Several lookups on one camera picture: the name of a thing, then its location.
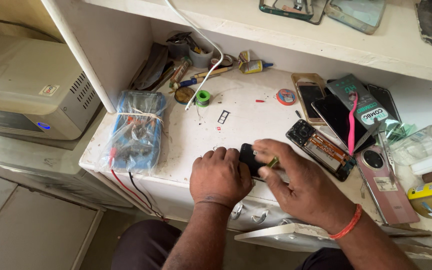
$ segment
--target hand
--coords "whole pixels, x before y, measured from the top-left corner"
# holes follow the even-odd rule
[[[267,166],[258,170],[283,211],[304,222],[337,234],[351,221],[356,206],[314,162],[298,155],[288,144],[275,140],[257,140],[256,160],[269,163],[274,156],[290,178],[289,185]]]
[[[212,202],[230,210],[253,188],[248,165],[239,162],[240,152],[234,148],[218,147],[192,165],[189,191],[194,205]]]

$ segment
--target red wire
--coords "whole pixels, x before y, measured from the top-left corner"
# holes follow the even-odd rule
[[[114,171],[113,170],[111,170],[111,173],[113,174],[113,176],[114,176],[114,178],[116,178],[116,180],[121,184],[121,186],[123,186],[126,190],[128,190],[130,193],[133,193],[143,204],[145,204],[146,205],[146,207],[147,208],[149,208],[151,211],[153,211],[154,212],[154,214],[155,215],[157,215],[157,213],[156,213],[156,211],[154,211],[151,207],[149,207],[149,205],[144,201],[144,200],[142,200],[139,196],[138,196],[138,194],[136,194],[133,190],[131,190],[131,189],[129,189],[129,188],[127,188],[124,184],[123,184],[123,182],[116,176],[116,174],[114,173]]]

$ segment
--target sim tray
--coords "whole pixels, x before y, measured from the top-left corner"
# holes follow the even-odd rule
[[[226,121],[226,118],[228,117],[229,114],[230,114],[229,111],[223,110],[223,112],[221,113],[221,116],[219,116],[219,119],[217,122],[220,124],[224,124],[224,122]]]

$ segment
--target white desk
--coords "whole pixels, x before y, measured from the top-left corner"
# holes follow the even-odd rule
[[[189,79],[198,72],[203,70],[191,68],[184,79]],[[170,91],[167,85],[168,83],[160,91],[167,94]],[[168,98],[170,105],[165,110],[163,118],[164,134],[161,135],[161,153],[157,169],[152,176],[138,180],[138,185],[151,195],[153,203],[169,218],[187,221],[190,217],[193,208],[193,200],[189,195],[191,166],[197,157],[212,150],[213,147],[240,149],[243,143],[252,144],[256,139],[272,138],[290,144],[298,154],[309,159],[286,138],[286,132],[299,120],[295,110],[304,117],[299,101],[292,106],[284,106],[276,100],[279,89],[294,90],[290,72],[267,68],[261,73],[244,75],[239,70],[231,70],[209,79],[203,89],[211,93],[211,103],[208,107],[199,108],[201,120],[196,106],[184,111],[185,106],[175,102],[172,95]],[[223,110],[230,114],[224,124],[219,124],[217,120]],[[109,139],[115,119],[116,114],[106,114],[81,157],[81,167],[93,174],[96,174],[93,172],[95,164]],[[220,131],[215,130],[218,126],[221,127]],[[120,187],[110,172],[102,174],[113,181],[113,188]],[[326,174],[350,200],[361,204],[373,220],[382,224],[381,216],[367,190],[364,191],[362,198],[363,179],[358,169],[353,169],[345,182],[339,182],[327,171]],[[118,175],[126,187],[136,192],[126,174]],[[406,190],[418,185],[420,181],[407,168],[399,169],[398,176]],[[229,228],[250,230],[271,227],[282,218],[289,217],[280,210],[266,183],[255,182],[255,187],[245,198],[244,205],[248,205],[245,209],[248,214],[255,215],[263,208],[269,209],[268,222],[262,224],[262,227],[251,227],[251,223],[246,224],[246,220],[238,219],[233,221],[233,225],[230,222]],[[410,226],[432,231],[432,219],[420,218],[420,222]]]

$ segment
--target plastic bag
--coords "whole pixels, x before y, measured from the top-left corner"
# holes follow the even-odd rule
[[[397,120],[386,119],[384,124],[384,133],[386,134],[389,145],[406,138],[416,131],[416,125],[401,123]]]
[[[114,129],[95,170],[151,175],[158,164],[166,107],[160,92],[123,91]]]

